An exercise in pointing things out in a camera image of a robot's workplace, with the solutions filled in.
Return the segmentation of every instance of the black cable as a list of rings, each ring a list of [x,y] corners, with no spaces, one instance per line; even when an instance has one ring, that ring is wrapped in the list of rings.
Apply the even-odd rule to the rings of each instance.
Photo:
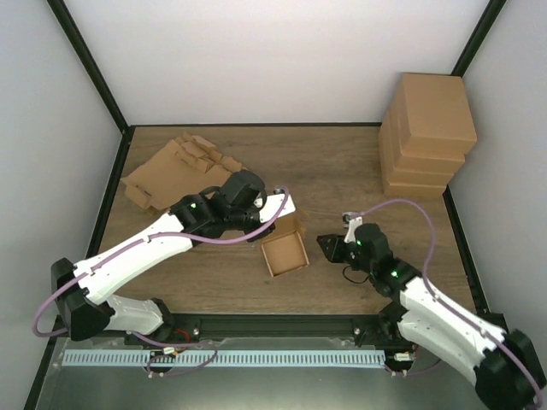
[[[348,267],[351,267],[350,265],[346,266],[344,269],[342,269],[342,276],[344,276],[344,278],[348,281],[350,281],[352,284],[364,284],[365,282],[367,282],[369,279],[370,279],[370,276],[367,275],[366,278],[364,278],[364,280],[362,282],[357,282],[356,280],[353,280],[353,279],[350,279],[346,276],[345,274],[345,270],[348,268]]]

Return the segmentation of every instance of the perforated metal strip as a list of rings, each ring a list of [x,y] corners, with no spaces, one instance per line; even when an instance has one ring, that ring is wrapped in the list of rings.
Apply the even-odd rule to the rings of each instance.
[[[159,359],[152,366],[196,366],[213,354],[210,350],[190,350],[175,359]],[[144,366],[150,351],[66,350],[63,366]],[[382,368],[383,351],[377,350],[220,350],[210,367],[356,367]]]

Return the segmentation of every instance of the wooden table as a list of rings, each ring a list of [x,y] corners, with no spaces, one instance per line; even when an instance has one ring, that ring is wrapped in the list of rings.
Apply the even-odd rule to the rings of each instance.
[[[178,313],[377,313],[388,300],[371,284],[342,276],[343,265],[326,261],[315,238],[343,234],[342,213],[365,210],[382,194],[378,128],[370,126],[200,126],[139,127],[122,176],[153,156],[182,132],[201,135],[226,155],[242,161],[271,190],[287,185],[298,208],[309,214],[304,244],[310,266],[271,278],[260,246],[202,244],[141,274],[117,293],[136,299],[159,297]],[[116,191],[101,250],[151,224],[146,214]],[[419,201],[432,217],[437,247],[432,281],[474,311],[454,234],[442,197]],[[395,255],[421,268],[430,243],[423,216],[407,205],[391,205],[370,215],[390,240]],[[364,273],[348,272],[355,279]]]

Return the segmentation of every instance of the gray floor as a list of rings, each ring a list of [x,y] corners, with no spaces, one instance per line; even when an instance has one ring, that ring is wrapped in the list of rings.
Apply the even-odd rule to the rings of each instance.
[[[150,380],[141,368],[58,366],[62,350],[56,349],[38,410],[485,409],[445,364],[406,379],[365,369],[210,368]],[[425,352],[415,366],[432,360]]]

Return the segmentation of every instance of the white wall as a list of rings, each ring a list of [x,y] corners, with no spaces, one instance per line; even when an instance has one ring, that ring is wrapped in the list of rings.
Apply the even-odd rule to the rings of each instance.
[[[465,83],[479,135],[450,184],[486,297],[547,371],[547,2],[507,2]]]
[[[85,255],[120,133],[47,2],[0,2],[0,408],[23,408],[50,265]],[[45,320],[50,330],[54,314]]]
[[[67,0],[130,124],[381,121],[486,0]]]

